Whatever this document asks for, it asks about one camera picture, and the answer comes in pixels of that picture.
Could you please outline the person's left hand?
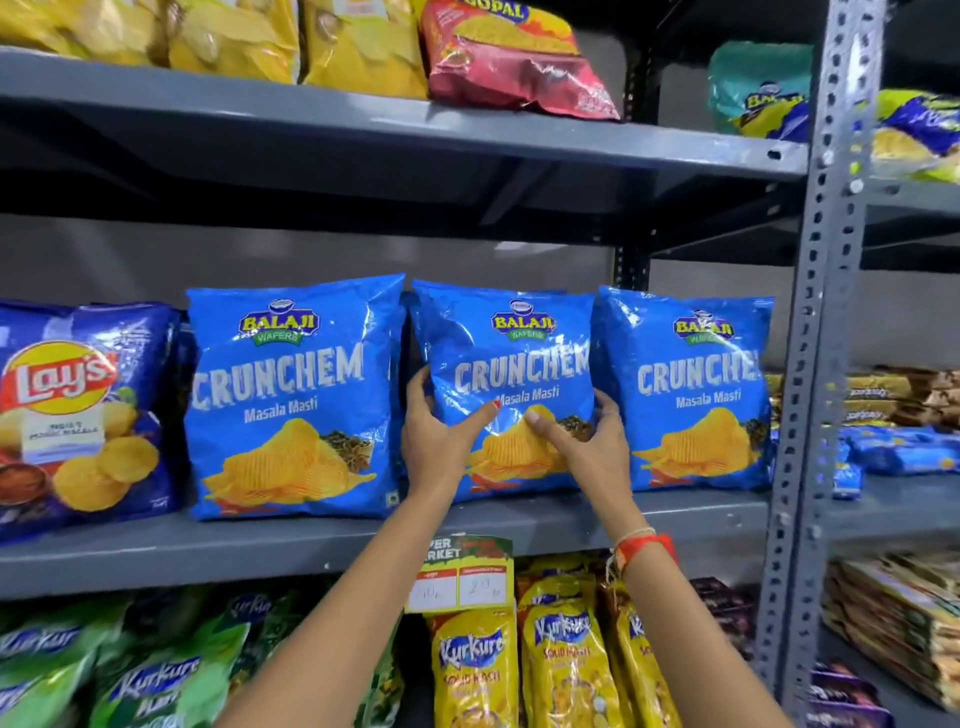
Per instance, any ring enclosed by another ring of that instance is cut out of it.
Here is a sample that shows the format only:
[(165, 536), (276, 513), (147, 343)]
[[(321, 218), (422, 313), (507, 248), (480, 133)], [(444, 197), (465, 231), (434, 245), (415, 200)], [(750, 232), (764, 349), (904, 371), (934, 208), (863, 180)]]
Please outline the person's left hand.
[(450, 504), (466, 472), (473, 444), (454, 444), (450, 429), (435, 417), (427, 394), (429, 366), (421, 367), (408, 382), (406, 415), (401, 431), (401, 453), (409, 480), (409, 496), (430, 494)]

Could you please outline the person's right hand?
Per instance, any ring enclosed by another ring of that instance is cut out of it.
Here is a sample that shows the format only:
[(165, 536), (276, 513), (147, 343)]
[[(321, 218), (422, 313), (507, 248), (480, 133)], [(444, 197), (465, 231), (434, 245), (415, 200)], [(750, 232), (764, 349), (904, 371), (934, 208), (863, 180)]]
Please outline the person's right hand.
[(635, 528), (650, 527), (634, 501), (630, 450), (618, 405), (594, 390), (599, 407), (595, 430), (588, 441), (574, 438), (573, 452), (559, 452), (612, 542)]

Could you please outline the blue wavy chips bag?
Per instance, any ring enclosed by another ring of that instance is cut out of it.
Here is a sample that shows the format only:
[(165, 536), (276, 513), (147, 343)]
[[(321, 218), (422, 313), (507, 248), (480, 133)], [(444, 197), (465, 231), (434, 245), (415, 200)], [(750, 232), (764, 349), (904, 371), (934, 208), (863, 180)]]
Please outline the blue wavy chips bag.
[(403, 286), (393, 273), (187, 292), (195, 520), (383, 520), (399, 505)]
[(593, 437), (593, 308), (593, 295), (413, 280), (412, 333), (435, 416), (456, 426), (498, 405), (471, 444), (454, 504), (575, 488), (564, 456), (526, 415), (580, 442)]
[(678, 298), (600, 288), (594, 344), (618, 404), (634, 492), (767, 486), (762, 370), (774, 297)]

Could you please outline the person's right forearm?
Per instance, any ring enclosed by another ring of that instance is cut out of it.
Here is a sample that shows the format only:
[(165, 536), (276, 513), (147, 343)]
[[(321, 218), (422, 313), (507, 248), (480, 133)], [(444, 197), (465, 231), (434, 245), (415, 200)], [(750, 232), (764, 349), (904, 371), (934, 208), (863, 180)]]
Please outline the person's right forearm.
[(623, 575), (683, 728), (794, 728), (659, 546)]

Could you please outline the person's left forearm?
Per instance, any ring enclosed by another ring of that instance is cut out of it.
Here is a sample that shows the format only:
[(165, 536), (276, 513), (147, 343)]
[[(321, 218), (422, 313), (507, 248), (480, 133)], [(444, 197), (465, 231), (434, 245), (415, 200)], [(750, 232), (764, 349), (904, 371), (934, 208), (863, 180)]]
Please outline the person's left forearm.
[(409, 497), (214, 728), (352, 728), (456, 488), (456, 476), (414, 478)]

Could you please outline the red thread wristband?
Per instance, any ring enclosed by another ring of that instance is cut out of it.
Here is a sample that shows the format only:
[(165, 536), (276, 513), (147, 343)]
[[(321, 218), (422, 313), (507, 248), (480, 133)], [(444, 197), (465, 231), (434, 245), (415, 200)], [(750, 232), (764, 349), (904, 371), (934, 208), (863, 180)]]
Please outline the red thread wristband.
[(644, 550), (658, 546), (670, 557), (678, 567), (675, 542), (666, 532), (661, 533), (652, 526), (643, 526), (629, 530), (611, 542), (609, 554), (606, 558), (605, 577), (610, 583), (621, 579), (627, 567)]

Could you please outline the grey metal shelf board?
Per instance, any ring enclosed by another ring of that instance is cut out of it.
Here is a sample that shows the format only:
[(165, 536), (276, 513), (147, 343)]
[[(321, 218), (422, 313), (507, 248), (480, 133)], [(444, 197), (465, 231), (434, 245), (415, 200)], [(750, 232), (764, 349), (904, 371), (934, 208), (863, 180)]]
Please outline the grey metal shelf board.
[(805, 144), (0, 48), (0, 213), (616, 245), (808, 168)]
[[(644, 491), (648, 521), (676, 544), (759, 538), (766, 495), (749, 491)], [(363, 518), (269, 517), (198, 522), (183, 513), (66, 529), (0, 545), (0, 601), (345, 570), (382, 522)], [(515, 554), (600, 549), (608, 539), (579, 493), (488, 499), (451, 508), (440, 536), (496, 536)]]

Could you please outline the green snack bag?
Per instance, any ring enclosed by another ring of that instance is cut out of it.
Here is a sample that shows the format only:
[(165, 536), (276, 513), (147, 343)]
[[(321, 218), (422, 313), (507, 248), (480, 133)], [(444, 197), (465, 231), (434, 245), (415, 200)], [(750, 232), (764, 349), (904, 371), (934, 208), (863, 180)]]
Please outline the green snack bag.
[(127, 592), (29, 603), (0, 632), (0, 728), (80, 728), (79, 692), (121, 634)]
[(146, 652), (98, 688), (88, 728), (212, 728), (249, 632), (246, 622), (210, 620)]
[(246, 626), (246, 638), (229, 673), (229, 694), (257, 675), (312, 609), (315, 593), (294, 581), (247, 581), (223, 587), (212, 633)]
[(358, 706), (353, 728), (395, 726), (405, 690), (395, 647), (398, 630), (399, 625), (395, 624)]

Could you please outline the grey perforated rack upright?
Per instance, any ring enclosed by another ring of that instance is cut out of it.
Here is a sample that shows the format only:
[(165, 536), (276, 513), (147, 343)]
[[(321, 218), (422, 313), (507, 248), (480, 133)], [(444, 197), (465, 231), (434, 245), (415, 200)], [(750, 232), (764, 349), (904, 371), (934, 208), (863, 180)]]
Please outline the grey perforated rack upright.
[(772, 658), (767, 681), (792, 728), (807, 728), (817, 657), (827, 516), (844, 414), (841, 385), (890, 1), (827, 0), (813, 51), (809, 154), (754, 664), (765, 676), (765, 661)]

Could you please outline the red and yellow snack bag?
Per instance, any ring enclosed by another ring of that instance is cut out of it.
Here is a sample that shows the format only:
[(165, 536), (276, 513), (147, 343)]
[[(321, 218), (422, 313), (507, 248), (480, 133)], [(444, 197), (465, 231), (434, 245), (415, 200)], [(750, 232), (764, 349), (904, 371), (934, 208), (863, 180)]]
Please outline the red and yellow snack bag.
[(429, 97), (455, 106), (618, 122), (563, 18), (522, 0), (424, 0)]

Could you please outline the yellow chips bag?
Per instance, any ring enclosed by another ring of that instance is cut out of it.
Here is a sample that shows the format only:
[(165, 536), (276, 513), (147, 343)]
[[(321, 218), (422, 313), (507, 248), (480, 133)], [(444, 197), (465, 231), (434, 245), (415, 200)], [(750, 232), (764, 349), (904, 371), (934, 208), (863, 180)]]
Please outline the yellow chips bag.
[(163, 67), (165, 10), (165, 0), (0, 0), (0, 47)]
[(425, 101), (411, 0), (301, 0), (306, 86)]
[(301, 77), (299, 0), (169, 0), (174, 70), (295, 85)]

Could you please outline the dark blue potato chips bag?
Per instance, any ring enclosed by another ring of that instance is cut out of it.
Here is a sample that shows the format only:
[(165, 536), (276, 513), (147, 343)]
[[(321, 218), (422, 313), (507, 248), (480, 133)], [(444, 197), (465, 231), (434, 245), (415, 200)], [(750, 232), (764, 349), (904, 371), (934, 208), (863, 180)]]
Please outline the dark blue potato chips bag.
[(174, 510), (155, 405), (180, 319), (0, 298), (0, 544)]

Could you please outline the stack of tan flat packets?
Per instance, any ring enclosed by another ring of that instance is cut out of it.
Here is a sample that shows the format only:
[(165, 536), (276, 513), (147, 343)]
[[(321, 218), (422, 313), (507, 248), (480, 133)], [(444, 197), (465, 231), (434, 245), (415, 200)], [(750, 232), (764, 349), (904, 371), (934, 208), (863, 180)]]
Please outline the stack of tan flat packets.
[(960, 549), (831, 560), (821, 604), (832, 633), (960, 715)]

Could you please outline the teal snack bag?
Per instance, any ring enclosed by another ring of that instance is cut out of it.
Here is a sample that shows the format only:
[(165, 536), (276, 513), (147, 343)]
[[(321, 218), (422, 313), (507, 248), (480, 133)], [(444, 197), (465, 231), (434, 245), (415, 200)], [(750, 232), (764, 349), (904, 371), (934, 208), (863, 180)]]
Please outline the teal snack bag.
[(808, 44), (729, 41), (712, 55), (707, 67), (707, 103), (720, 133), (743, 137), (731, 119), (743, 111), (745, 96), (765, 83), (784, 91), (808, 92), (813, 47)]

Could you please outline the grey metal side rack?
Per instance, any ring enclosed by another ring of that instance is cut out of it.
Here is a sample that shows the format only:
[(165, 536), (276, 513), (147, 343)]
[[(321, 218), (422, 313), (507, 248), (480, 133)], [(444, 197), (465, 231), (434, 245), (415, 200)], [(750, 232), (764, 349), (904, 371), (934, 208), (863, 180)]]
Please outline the grey metal side rack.
[[(654, 0), (654, 29), (646, 40), (644, 112), (658, 108), (663, 69), (703, 62), (733, 31), (750, 40), (815, 43), (824, 27), (828, 0)], [(726, 184), (692, 180), (666, 193), (651, 213), (643, 253), (652, 260), (786, 264), (794, 269), (799, 241), (809, 142), (800, 145), (797, 181), (762, 192), (756, 182)], [(851, 322), (861, 264), (877, 254), (960, 235), (960, 188), (877, 176), (870, 164), (866, 222), (859, 270), (850, 300)], [(826, 516), (828, 557), (960, 537), (960, 474), (869, 478), (878, 492), (860, 503), (832, 500)], [(772, 658), (765, 661), (767, 681)]]

